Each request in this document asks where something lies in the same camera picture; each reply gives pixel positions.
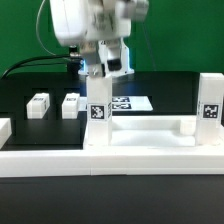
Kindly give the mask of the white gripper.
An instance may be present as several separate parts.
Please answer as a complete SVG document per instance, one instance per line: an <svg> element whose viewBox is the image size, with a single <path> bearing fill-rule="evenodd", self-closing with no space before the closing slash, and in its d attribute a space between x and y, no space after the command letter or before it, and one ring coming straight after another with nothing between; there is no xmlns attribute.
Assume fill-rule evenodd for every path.
<svg viewBox="0 0 224 224"><path fill-rule="evenodd" d="M120 0L50 0L58 42L61 46L81 43L80 54L92 77L105 76L105 65L95 41L107 40L106 61L110 71L119 71L122 67L121 41L117 38L130 35L131 21L118 16L120 3Z"/></svg>

